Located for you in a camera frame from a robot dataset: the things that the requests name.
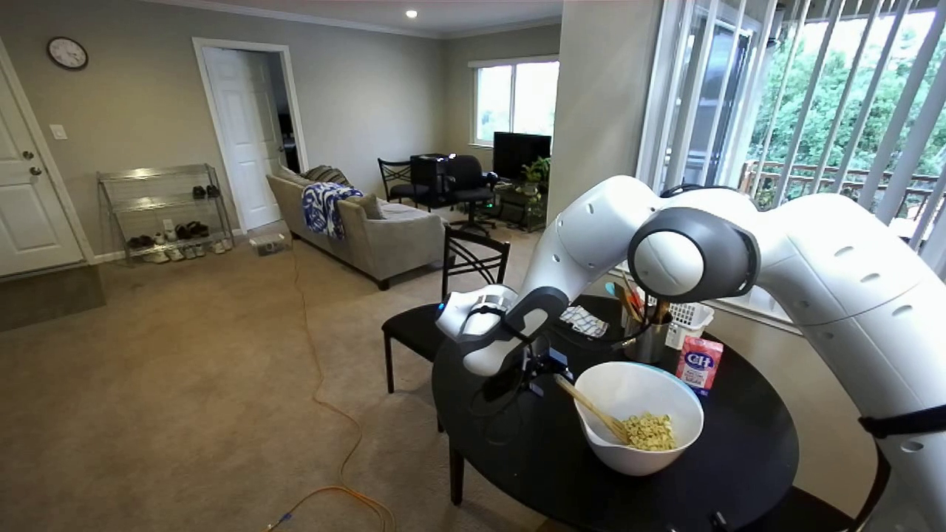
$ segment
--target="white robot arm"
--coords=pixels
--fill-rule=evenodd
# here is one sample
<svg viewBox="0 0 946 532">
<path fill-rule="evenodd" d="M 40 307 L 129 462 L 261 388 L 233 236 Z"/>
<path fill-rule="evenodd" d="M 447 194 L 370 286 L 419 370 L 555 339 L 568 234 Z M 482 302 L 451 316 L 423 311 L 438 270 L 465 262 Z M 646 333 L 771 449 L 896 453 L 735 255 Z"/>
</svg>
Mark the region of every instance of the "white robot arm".
<svg viewBox="0 0 946 532">
<path fill-rule="evenodd" d="M 519 296 L 451 296 L 438 324 L 471 372 L 494 376 L 623 258 L 667 302 L 769 289 L 890 462 L 865 528 L 946 528 L 946 286 L 849 199 L 811 194 L 757 212 L 728 188 L 657 199 L 636 177 L 608 177 L 555 215 Z"/>
</svg>

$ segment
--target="pillow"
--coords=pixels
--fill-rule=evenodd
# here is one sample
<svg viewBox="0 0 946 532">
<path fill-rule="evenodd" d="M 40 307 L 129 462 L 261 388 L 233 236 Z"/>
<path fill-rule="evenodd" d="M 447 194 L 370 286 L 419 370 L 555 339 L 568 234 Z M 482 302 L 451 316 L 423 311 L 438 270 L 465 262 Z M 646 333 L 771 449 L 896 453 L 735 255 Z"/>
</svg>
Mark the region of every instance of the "pillow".
<svg viewBox="0 0 946 532">
<path fill-rule="evenodd" d="M 360 205 L 366 219 L 385 219 L 382 206 L 379 206 L 379 194 L 360 194 L 360 199 L 349 199 L 351 205 Z"/>
<path fill-rule="evenodd" d="M 323 183 L 349 183 L 349 177 L 333 165 L 317 165 L 317 169 L 305 172 L 305 177 L 323 181 Z"/>
</svg>

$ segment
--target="desk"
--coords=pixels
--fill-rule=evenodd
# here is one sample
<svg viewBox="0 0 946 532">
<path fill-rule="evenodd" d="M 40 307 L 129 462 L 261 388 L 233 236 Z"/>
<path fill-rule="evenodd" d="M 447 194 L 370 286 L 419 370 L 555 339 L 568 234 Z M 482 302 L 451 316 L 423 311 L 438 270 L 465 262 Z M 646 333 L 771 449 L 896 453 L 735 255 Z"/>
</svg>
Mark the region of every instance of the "desk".
<svg viewBox="0 0 946 532">
<path fill-rule="evenodd" d="M 580 372 L 583 358 L 561 324 L 539 342 L 561 347 Z M 769 382 L 731 352 L 712 397 L 706 429 L 667 469 L 645 478 L 612 474 L 583 438 L 571 398 L 546 378 L 543 397 L 518 384 L 518 366 L 499 378 L 476 378 L 459 352 L 444 347 L 435 360 L 438 420 L 448 435 L 451 502 L 471 462 L 488 483 L 522 505 L 577 528 L 710 528 L 714 511 L 731 525 L 762 518 L 790 490 L 797 466 L 796 426 Z"/>
</svg>

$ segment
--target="couch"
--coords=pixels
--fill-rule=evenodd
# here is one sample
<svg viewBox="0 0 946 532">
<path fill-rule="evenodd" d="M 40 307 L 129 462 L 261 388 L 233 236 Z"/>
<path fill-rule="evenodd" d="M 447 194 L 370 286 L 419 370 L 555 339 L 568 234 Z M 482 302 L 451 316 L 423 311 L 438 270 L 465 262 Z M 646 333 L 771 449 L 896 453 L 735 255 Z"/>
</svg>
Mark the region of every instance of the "couch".
<svg viewBox="0 0 946 532">
<path fill-rule="evenodd" d="M 379 289 L 388 289 L 397 274 L 444 259 L 441 215 L 375 194 L 338 200 L 341 234 L 312 234 L 302 212 L 302 194 L 317 174 L 302 177 L 289 169 L 268 174 L 268 188 L 292 236 L 363 271 Z"/>
</svg>

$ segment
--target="ceiling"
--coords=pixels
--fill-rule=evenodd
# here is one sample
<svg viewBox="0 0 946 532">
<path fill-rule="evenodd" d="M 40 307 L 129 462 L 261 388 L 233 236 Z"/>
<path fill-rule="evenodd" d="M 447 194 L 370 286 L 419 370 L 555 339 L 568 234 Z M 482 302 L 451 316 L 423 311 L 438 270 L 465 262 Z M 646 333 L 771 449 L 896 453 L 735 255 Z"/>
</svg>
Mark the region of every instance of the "ceiling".
<svg viewBox="0 0 946 532">
<path fill-rule="evenodd" d="M 253 19 L 351 27 L 423 39 L 462 39 L 561 19 L 561 0 L 148 0 Z"/>
</svg>

